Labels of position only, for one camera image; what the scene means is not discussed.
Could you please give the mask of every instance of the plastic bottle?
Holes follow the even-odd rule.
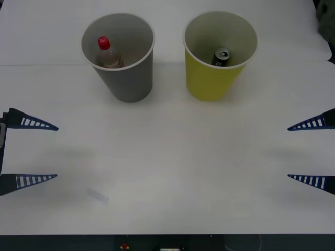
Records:
[[[110,69],[125,67],[119,51],[115,47],[110,46],[107,37],[100,37],[98,44],[101,49],[99,51],[98,60],[102,67]]]

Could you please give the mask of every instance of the paper cup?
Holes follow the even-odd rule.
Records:
[[[243,17],[229,12],[208,12],[197,16],[183,34],[186,85],[204,101],[219,100],[231,87],[258,49],[255,29]],[[211,65],[218,48],[230,50],[227,67]]]
[[[97,60],[98,38],[106,36],[115,46],[125,67],[107,69]],[[123,102],[144,99],[152,88],[152,50],[155,34],[151,25],[131,14],[110,14],[92,22],[85,30],[81,50],[114,96]]]

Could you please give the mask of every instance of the red bottle cap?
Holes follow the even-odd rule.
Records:
[[[98,39],[98,44],[99,44],[99,47],[100,49],[102,50],[108,50],[110,48],[110,43],[108,41],[108,38],[106,37],[101,37]]]

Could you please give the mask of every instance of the can lid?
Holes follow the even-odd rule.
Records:
[[[227,48],[222,47],[215,52],[215,56],[221,60],[228,60],[230,59],[230,51]]]
[[[102,49],[104,51],[108,50],[110,48],[110,43],[108,41],[108,38],[106,38],[106,37],[100,37],[98,39],[98,44],[99,44],[100,49]]]

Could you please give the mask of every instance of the black soda can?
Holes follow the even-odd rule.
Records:
[[[230,51],[225,47],[221,47],[217,49],[216,52],[214,53],[211,64],[214,66],[225,67],[227,66],[229,59],[230,59]]]

